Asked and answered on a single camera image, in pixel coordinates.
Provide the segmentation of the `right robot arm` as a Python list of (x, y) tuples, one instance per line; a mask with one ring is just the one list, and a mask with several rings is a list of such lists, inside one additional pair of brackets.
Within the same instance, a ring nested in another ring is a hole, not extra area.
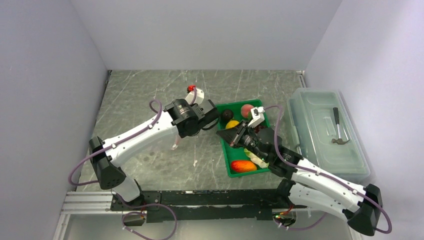
[(282, 178), (275, 194), (276, 203), (312, 207), (339, 217), (355, 231), (374, 236), (383, 212), (381, 190), (349, 182), (311, 163), (297, 152), (282, 145), (281, 138), (270, 128), (255, 132), (243, 121), (237, 126), (218, 130), (216, 134), (231, 148), (243, 148), (268, 163), (268, 169)]

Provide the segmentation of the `green plastic tray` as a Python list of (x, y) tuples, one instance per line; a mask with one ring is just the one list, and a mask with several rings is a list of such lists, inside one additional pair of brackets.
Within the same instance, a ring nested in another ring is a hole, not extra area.
[[(220, 114), (225, 110), (232, 111), (232, 120), (240, 123), (246, 119), (241, 113), (244, 105), (261, 107), (263, 103), (259, 99), (253, 99), (232, 103), (221, 103), (217, 104), (216, 108)], [(227, 123), (226, 120), (220, 119), (217, 124), (217, 134), (220, 137), (227, 175), (230, 178), (240, 178), (243, 176), (269, 172), (270, 170), (267, 167), (261, 168), (253, 163), (245, 153), (244, 144), (246, 140), (251, 140), (251, 138), (248, 137), (249, 131), (246, 128), (247, 125), (243, 123), (241, 127), (230, 130), (226, 128)], [(241, 172), (234, 168), (234, 163), (240, 163), (242, 161), (247, 162), (245, 165), (248, 167), (249, 171)]]

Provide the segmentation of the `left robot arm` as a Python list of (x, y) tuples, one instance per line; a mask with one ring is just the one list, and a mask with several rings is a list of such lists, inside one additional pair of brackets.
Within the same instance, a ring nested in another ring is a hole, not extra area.
[(141, 187), (127, 176), (123, 165), (141, 151), (176, 147), (179, 139), (196, 136), (219, 115), (209, 99), (189, 104), (180, 98), (161, 105), (153, 118), (118, 136), (105, 140), (93, 137), (89, 141), (90, 163), (100, 188), (118, 194), (129, 209), (139, 209), (144, 203)]

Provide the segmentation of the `clear zip top bag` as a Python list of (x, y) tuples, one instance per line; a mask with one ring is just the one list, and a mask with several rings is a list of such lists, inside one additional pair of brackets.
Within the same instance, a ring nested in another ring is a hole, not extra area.
[(171, 149), (172, 150), (176, 150), (178, 148), (181, 140), (182, 140), (182, 138), (180, 137), (180, 135), (179, 134), (176, 134), (175, 135), (175, 140), (174, 140), (174, 143), (173, 143)]

